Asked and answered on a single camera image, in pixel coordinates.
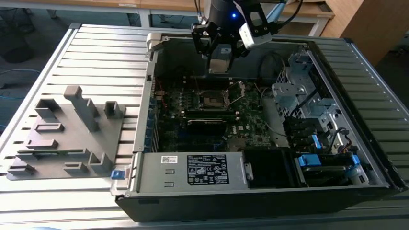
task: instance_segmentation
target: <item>blue latch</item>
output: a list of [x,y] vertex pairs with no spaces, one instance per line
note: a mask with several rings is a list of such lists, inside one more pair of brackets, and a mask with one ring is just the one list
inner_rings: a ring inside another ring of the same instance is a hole
[[124,180],[125,179],[125,171],[123,171],[123,170],[112,170],[111,179],[113,179],[113,180]]
[[299,157],[300,166],[320,166],[321,161],[317,154],[304,154]]
[[313,140],[315,140],[315,146],[317,147],[317,149],[321,149],[323,146],[321,146],[321,143],[320,143],[317,135],[313,135]]
[[352,155],[352,161],[353,161],[353,164],[355,164],[355,165],[357,165],[357,164],[361,163],[360,158],[359,158],[357,155]]

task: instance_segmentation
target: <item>aluminum extrusion table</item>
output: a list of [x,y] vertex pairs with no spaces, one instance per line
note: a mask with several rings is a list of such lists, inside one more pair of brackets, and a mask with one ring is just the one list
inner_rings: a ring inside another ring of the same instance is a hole
[[[95,104],[115,100],[127,106],[116,165],[131,163],[148,62],[145,40],[152,31],[189,33],[175,29],[80,24],[68,29],[0,137],[0,229],[39,226],[57,229],[215,229],[272,225],[299,229],[297,225],[303,224],[305,228],[344,230],[408,225],[408,192],[332,214],[136,223],[113,201],[111,178],[7,180],[8,166],[35,123],[33,106],[40,98],[67,102],[63,98],[67,85],[80,85],[83,94],[92,98]],[[409,113],[356,46],[343,39],[277,37],[313,40],[319,44],[375,136],[404,180],[409,181]]]

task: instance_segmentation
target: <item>wooden table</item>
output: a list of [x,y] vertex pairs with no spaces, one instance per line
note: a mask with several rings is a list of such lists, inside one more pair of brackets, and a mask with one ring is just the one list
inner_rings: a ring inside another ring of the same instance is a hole
[[[201,0],[203,10],[208,1]],[[285,21],[293,15],[297,5],[299,3],[287,5],[279,21]],[[143,27],[151,27],[152,14],[197,16],[193,0],[0,0],[0,6],[47,10],[137,13],[141,16]],[[312,29],[308,29],[311,30],[308,35],[320,36],[328,20],[333,16],[332,12],[321,11],[316,3],[305,3],[293,22],[312,23],[313,26]]]

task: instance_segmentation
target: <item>warning label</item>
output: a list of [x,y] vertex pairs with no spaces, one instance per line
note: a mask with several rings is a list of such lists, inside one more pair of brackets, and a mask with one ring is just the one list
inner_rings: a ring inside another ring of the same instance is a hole
[[189,185],[228,184],[225,155],[188,156],[188,183]]

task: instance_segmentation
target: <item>motherboard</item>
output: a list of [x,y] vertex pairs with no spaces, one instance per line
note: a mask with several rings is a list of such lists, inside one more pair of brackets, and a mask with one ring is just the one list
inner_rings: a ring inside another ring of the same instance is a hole
[[[261,90],[265,97],[272,94],[268,88]],[[271,146],[261,93],[251,81],[157,79],[159,151],[240,151],[247,146]]]

